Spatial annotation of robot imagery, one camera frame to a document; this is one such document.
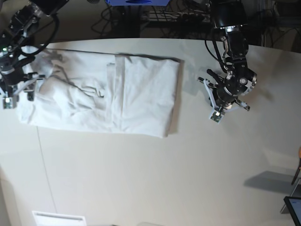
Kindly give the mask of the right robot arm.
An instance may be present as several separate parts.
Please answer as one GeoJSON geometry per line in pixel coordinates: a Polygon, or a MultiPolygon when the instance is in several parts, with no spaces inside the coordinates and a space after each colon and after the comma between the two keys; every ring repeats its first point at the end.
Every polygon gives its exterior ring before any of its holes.
{"type": "Polygon", "coordinates": [[[54,39],[60,25],[57,12],[67,3],[67,0],[30,0],[28,5],[12,16],[8,27],[0,34],[0,95],[4,100],[14,101],[19,83],[25,82],[25,87],[21,89],[24,90],[36,80],[44,78],[38,73],[24,73],[23,67],[33,62],[35,56],[54,39]],[[54,30],[36,51],[26,53],[22,51],[22,46],[27,45],[38,32],[42,16],[53,19],[54,30]]]}

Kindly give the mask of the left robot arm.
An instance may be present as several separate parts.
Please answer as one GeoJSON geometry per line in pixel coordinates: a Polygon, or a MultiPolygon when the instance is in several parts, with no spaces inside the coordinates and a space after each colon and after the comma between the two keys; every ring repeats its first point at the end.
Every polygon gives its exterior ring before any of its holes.
{"type": "Polygon", "coordinates": [[[248,68],[246,55],[249,47],[243,36],[241,27],[247,25],[247,15],[240,0],[211,0],[209,1],[210,17],[213,24],[211,35],[215,31],[223,30],[221,37],[224,53],[221,54],[216,40],[212,43],[216,54],[214,59],[219,63],[225,77],[219,76],[211,69],[207,70],[215,82],[200,77],[198,80],[204,84],[211,102],[211,118],[220,120],[225,113],[234,110],[233,105],[249,111],[247,103],[239,100],[252,91],[257,83],[257,74],[248,68]]]}

